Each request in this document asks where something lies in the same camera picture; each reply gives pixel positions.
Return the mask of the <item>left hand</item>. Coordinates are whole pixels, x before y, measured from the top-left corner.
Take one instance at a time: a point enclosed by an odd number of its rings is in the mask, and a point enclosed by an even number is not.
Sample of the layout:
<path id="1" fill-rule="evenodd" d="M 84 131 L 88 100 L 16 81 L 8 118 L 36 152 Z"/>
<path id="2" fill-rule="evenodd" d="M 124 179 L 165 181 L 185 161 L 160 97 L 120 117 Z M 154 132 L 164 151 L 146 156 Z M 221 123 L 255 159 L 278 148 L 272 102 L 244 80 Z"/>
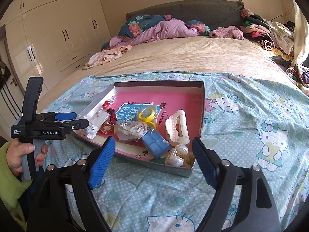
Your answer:
<path id="1" fill-rule="evenodd" d="M 43 166 L 49 146 L 44 143 L 41 153 L 35 158 L 36 166 Z M 17 177 L 23 172 L 22 156 L 32 153 L 36 147 L 30 143 L 20 143 L 18 139 L 13 139 L 6 152 L 6 161 L 12 174 Z"/>

